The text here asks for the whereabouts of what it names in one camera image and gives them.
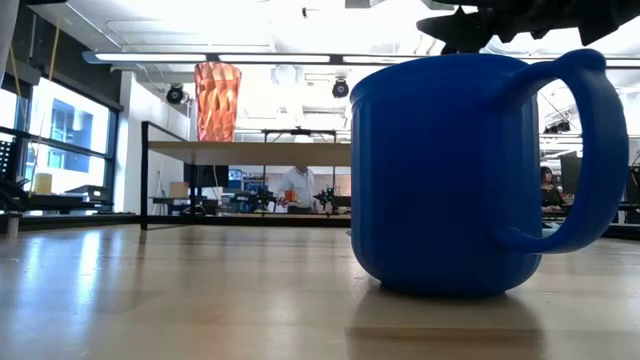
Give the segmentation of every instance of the shelf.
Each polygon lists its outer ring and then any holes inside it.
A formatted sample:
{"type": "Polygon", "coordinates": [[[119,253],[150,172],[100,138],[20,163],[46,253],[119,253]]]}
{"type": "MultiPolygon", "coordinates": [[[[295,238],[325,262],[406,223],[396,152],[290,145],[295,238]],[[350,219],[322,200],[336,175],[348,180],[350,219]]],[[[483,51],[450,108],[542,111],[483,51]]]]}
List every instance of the shelf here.
{"type": "Polygon", "coordinates": [[[351,144],[150,141],[149,150],[193,165],[351,166],[351,144]]]}

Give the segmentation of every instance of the white shirt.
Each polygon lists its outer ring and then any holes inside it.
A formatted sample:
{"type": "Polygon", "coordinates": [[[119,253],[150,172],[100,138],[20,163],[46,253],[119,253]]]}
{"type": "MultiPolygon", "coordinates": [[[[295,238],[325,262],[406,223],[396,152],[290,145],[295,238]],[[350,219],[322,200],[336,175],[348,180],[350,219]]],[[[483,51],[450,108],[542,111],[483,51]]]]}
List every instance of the white shirt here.
{"type": "Polygon", "coordinates": [[[282,174],[282,183],[278,190],[278,197],[283,198],[286,190],[293,190],[298,196],[298,201],[290,203],[289,205],[297,206],[301,208],[313,207],[313,173],[307,169],[306,172],[301,172],[298,168],[294,167],[291,170],[282,174]]]}

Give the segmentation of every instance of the blue mug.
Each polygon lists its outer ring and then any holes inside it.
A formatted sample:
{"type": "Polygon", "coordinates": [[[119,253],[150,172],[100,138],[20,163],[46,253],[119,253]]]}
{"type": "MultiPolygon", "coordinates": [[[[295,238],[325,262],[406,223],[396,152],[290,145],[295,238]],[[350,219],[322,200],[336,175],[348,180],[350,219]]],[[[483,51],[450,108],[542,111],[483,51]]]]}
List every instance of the blue mug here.
{"type": "Polygon", "coordinates": [[[542,254],[598,239],[618,209],[629,156],[605,68],[593,50],[533,65],[451,55],[362,80],[351,94],[352,246],[364,269],[402,292],[491,296],[526,281],[542,254]],[[543,238],[534,95],[555,79],[576,100],[583,159],[568,218],[543,238]]]}

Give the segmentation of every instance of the person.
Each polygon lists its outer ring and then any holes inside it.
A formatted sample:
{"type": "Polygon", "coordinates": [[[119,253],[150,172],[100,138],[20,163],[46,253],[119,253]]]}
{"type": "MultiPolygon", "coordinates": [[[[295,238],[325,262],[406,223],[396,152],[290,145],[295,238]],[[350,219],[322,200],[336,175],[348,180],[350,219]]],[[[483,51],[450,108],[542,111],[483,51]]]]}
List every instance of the person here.
{"type": "Polygon", "coordinates": [[[550,168],[540,168],[540,190],[542,191],[542,212],[563,211],[565,204],[560,191],[553,186],[553,172],[550,168]]]}
{"type": "Polygon", "coordinates": [[[287,213],[289,214],[313,214],[315,213],[313,187],[314,179],[311,170],[307,166],[296,165],[282,175],[278,202],[288,205],[287,213]],[[286,198],[287,191],[295,193],[295,201],[286,198]]]}

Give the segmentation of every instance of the geometric lampshade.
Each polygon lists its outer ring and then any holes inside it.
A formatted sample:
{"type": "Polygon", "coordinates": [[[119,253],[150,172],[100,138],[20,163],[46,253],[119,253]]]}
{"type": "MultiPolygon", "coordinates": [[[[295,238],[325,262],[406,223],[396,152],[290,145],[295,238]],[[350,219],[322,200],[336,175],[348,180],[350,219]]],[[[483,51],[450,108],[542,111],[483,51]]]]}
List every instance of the geometric lampshade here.
{"type": "Polygon", "coordinates": [[[233,65],[196,65],[198,141],[233,142],[242,73],[233,65]]]}

